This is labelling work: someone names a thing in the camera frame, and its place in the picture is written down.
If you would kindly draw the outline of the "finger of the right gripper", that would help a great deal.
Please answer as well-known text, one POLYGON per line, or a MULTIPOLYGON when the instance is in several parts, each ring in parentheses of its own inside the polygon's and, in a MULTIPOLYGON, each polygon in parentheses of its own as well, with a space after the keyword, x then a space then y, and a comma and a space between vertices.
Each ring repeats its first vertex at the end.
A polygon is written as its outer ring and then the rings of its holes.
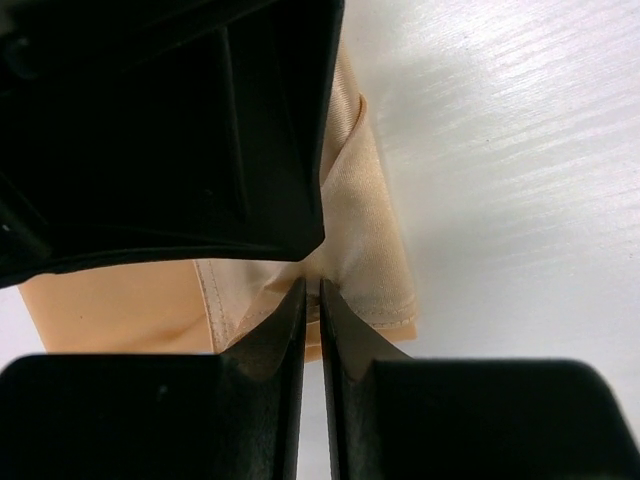
POLYGON ((5 1, 1 283, 324 240, 340 1, 5 1))

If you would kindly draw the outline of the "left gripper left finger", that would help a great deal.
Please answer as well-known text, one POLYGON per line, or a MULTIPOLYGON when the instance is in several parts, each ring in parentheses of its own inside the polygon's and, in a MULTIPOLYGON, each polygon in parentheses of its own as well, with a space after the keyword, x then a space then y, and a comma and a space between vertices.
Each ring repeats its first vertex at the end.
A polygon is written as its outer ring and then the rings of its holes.
POLYGON ((292 479, 306 284, 218 355, 31 355, 1 374, 5 479, 292 479))

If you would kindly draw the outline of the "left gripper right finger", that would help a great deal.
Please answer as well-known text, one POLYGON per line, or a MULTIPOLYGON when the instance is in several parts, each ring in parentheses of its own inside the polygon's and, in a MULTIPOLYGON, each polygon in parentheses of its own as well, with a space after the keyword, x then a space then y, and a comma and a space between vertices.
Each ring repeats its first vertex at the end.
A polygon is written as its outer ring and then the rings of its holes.
POLYGON ((320 286, 335 479, 635 479, 604 379, 573 360, 416 359, 320 286))

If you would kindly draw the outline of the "peach satin cloth napkin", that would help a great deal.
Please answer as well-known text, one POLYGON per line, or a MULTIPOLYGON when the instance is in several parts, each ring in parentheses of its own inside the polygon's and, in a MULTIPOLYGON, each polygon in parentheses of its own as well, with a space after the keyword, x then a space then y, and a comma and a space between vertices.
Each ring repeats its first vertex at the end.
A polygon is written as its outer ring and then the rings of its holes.
POLYGON ((324 242, 297 263, 200 259, 40 275, 21 297, 51 353, 220 353, 262 323, 298 278, 307 282, 307 360, 321 353, 320 293, 392 342, 416 336, 412 275, 368 104, 338 51, 320 167, 324 242))

